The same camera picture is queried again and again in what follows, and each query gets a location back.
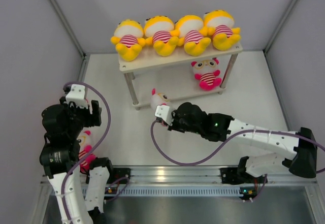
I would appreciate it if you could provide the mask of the pink plush with glasses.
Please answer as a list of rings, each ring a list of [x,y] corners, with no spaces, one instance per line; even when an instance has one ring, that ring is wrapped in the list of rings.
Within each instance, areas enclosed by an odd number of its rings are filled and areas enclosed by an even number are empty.
[[[79,159],[83,158],[86,154],[88,154],[93,146],[94,140],[93,135],[90,130],[84,130],[81,132],[77,138],[79,143]],[[80,172],[82,174],[87,174],[90,168],[90,163],[95,160],[96,156],[92,153],[86,157],[86,159],[80,164]]]

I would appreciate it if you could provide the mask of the pink plush face down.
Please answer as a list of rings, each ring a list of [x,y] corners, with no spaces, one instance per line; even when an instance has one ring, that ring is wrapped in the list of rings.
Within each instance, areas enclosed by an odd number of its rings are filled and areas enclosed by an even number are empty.
[[[200,89],[211,91],[222,83],[218,65],[219,60],[216,57],[191,62],[194,78],[199,81]]]

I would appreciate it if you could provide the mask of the yellow frog plush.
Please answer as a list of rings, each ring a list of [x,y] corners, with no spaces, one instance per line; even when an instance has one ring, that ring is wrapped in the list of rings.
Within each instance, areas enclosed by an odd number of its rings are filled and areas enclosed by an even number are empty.
[[[178,46],[191,56],[200,56],[211,43],[208,28],[203,19],[197,15],[185,15],[175,22],[175,30],[179,31]]]
[[[146,45],[141,24],[132,19],[120,22],[110,41],[125,61],[135,60]]]
[[[214,10],[204,14],[204,26],[212,39],[213,47],[220,51],[232,48],[241,40],[239,27],[234,27],[235,21],[225,10]]]
[[[179,31],[175,30],[173,21],[162,15],[145,20],[144,36],[146,45],[163,57],[171,55],[179,41]]]

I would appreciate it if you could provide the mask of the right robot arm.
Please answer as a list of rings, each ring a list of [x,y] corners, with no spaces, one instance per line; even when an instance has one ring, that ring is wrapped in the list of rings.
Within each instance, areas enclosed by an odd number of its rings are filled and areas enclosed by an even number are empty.
[[[316,177],[317,146],[312,143],[311,129],[279,132],[242,122],[230,115],[206,113],[199,106],[186,102],[177,109],[158,106],[155,112],[168,130],[191,132],[211,142],[226,144],[237,138],[240,143],[267,151],[260,156],[243,156],[237,166],[237,176],[248,182],[265,174],[287,169],[302,178]]]

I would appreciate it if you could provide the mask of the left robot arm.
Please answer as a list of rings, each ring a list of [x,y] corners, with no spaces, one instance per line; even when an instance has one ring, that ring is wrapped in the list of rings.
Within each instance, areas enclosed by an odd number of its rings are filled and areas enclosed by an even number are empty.
[[[103,157],[90,163],[86,195],[80,182],[81,164],[91,152],[80,157],[78,137],[84,128],[101,125],[101,113],[98,101],[80,106],[65,100],[42,112],[46,132],[40,164],[56,196],[62,223],[107,222],[103,211],[104,188],[115,176],[111,161]]]

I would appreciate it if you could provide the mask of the white two-tier shelf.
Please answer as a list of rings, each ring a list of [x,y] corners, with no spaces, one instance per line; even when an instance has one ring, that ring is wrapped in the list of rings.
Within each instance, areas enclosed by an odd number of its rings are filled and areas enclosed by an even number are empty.
[[[209,46],[202,55],[193,57],[178,47],[172,55],[162,57],[153,49],[145,47],[135,60],[124,61],[119,58],[118,61],[132,98],[132,105],[139,110],[150,105],[152,89],[165,93],[171,101],[205,95],[206,92],[199,88],[199,82],[194,78],[190,64],[192,61],[214,57],[219,59],[222,81],[211,92],[221,94],[226,88],[237,56],[242,51],[240,43],[236,43],[227,51],[219,51]]]

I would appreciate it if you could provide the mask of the aluminium rail frame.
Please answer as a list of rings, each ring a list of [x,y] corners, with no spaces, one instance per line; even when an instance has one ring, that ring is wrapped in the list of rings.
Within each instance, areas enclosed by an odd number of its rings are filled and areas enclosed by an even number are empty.
[[[226,166],[115,166],[117,171],[128,168],[125,174],[134,185],[221,185],[221,169]],[[268,174],[271,186],[314,185],[317,179],[301,178],[290,173]]]

